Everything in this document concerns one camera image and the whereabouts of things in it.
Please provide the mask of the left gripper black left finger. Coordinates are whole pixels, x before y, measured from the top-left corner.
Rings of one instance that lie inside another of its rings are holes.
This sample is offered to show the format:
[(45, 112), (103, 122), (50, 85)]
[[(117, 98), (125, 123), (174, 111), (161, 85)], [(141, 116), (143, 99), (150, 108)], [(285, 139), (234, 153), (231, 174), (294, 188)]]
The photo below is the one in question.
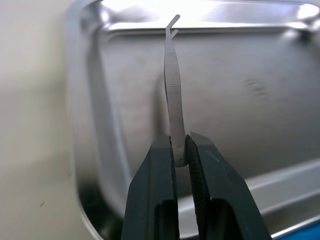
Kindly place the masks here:
[(150, 146), (132, 179), (121, 232), (123, 240), (177, 240), (180, 237), (176, 170), (170, 137)]

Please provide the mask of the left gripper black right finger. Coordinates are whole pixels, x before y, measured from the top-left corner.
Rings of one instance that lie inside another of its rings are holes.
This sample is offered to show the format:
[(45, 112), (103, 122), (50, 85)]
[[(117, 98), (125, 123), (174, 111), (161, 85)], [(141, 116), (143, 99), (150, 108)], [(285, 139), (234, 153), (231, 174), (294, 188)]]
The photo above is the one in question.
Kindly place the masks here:
[(190, 132), (185, 138), (185, 156), (199, 239), (271, 239), (244, 178), (209, 138)]

